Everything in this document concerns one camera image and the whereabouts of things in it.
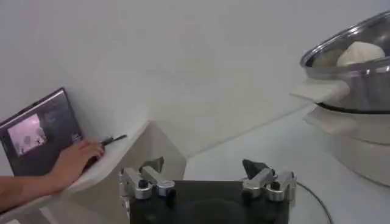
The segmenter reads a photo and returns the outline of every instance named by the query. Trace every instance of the white table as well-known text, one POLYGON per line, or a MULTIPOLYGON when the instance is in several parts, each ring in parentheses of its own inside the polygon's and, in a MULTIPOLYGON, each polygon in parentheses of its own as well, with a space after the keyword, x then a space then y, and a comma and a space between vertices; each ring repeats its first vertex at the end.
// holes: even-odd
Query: white table
POLYGON ((74 184, 58 195, 47 195, 38 198, 30 203, 17 207, 0 215, 0 223, 5 223, 17 219, 20 215, 32 212, 42 208, 50 202, 63 197, 69 197, 72 194, 94 186, 106 178, 111 171, 118 165, 122 157, 129 151, 134 142, 140 137, 149 125, 147 119, 140 119, 133 124, 127 131, 118 134, 126 134, 127 138, 106 146, 105 155, 93 166, 91 166, 74 184))
MULTIPOLYGON (((332 156, 332 137, 302 120, 313 109, 290 114, 191 158, 185 179, 238 180, 245 176, 241 160, 247 158, 276 171, 295 171, 298 180, 328 206, 336 224, 389 223, 390 189, 351 172, 332 156)), ((309 200, 304 191, 298 192, 292 224, 324 220, 324 213, 309 200)))

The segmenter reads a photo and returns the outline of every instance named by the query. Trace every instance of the white cloth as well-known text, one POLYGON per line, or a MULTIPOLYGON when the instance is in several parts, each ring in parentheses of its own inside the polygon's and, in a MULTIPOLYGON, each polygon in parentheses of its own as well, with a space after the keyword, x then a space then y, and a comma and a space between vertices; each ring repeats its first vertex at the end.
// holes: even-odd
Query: white cloth
POLYGON ((337 60, 337 66, 347 66, 355 63, 364 63, 370 60, 385 57, 381 47, 364 42, 353 42, 337 60))

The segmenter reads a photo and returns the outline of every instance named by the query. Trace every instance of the cable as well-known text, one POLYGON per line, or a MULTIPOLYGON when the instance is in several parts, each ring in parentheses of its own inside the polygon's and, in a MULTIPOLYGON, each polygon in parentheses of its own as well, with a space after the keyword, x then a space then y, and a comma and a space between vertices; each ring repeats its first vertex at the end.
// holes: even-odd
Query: cable
POLYGON ((333 222, 333 219, 332 219, 332 217, 331 217, 331 215, 329 213, 329 210, 328 210, 327 206, 324 204, 324 202, 309 187, 306 187, 305 185, 303 185, 301 182, 298 182, 298 181, 297 181, 297 184, 299 186, 301 186, 302 188, 304 188, 306 191, 308 191, 318 201, 318 203, 322 206, 322 208, 325 211, 325 214, 328 217, 329 224, 335 224, 333 222))

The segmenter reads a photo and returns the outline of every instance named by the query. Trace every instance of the fingers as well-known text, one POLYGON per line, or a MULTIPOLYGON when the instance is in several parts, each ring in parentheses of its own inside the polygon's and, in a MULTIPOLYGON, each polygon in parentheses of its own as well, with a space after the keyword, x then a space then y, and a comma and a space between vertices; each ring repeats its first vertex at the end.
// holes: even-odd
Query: fingers
POLYGON ((100 145, 100 143, 91 143, 90 145, 84 147, 82 149, 84 155, 90 159, 92 156, 97 156, 100 158, 104 154, 103 147, 100 145))
POLYGON ((78 143, 75 143, 74 145, 72 145, 71 147, 73 148, 73 149, 82 149, 82 148, 84 148, 84 147, 86 147, 87 145, 89 145, 90 144, 90 142, 88 142, 87 140, 82 140, 82 141, 80 141, 80 142, 78 142, 78 143))

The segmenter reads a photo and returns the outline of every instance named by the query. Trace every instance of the white container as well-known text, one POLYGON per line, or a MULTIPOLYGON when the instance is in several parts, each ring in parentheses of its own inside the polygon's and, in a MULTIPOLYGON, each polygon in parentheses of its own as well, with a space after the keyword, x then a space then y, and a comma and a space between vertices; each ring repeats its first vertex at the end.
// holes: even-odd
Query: white container
POLYGON ((334 156, 350 170, 390 186, 390 145, 335 137, 334 156))
POLYGON ((350 114, 317 107, 305 121, 333 136, 390 145, 390 115, 350 114))

